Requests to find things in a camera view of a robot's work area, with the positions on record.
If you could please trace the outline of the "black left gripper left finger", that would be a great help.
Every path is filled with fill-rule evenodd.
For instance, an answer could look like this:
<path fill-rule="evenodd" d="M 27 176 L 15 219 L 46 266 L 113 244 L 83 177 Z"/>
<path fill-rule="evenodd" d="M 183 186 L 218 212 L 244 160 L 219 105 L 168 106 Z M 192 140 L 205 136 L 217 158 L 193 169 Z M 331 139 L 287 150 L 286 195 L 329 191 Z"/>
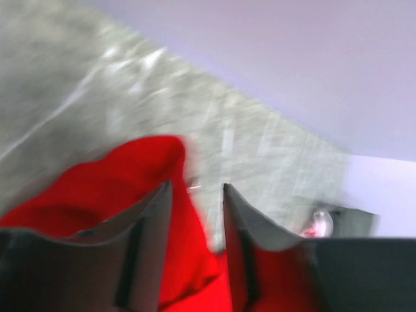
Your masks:
<path fill-rule="evenodd" d="M 156 311 L 172 210 L 166 181 L 72 237 L 1 230 L 2 311 Z"/>

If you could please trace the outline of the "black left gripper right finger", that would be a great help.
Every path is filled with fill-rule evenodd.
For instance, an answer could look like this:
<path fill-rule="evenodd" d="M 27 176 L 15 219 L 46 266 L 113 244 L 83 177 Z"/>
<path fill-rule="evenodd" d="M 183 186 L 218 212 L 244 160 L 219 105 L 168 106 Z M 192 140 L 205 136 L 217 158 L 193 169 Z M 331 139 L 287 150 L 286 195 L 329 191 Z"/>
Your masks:
<path fill-rule="evenodd" d="M 415 240 L 304 238 L 223 188 L 234 311 L 414 311 Z"/>

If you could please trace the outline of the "red t-shirt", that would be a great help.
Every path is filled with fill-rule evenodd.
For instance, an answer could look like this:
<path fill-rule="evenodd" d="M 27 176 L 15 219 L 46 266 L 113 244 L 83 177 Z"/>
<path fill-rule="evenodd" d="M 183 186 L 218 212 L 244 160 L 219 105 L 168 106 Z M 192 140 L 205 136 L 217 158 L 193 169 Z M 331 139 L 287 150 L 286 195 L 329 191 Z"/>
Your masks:
<path fill-rule="evenodd" d="M 210 251 L 185 178 L 187 150 L 176 136 L 125 143 L 98 161 L 64 172 L 41 194 L 1 218 L 3 228 L 72 237 L 124 212 L 162 183 L 172 210 L 156 311 L 234 311 L 228 257 Z"/>

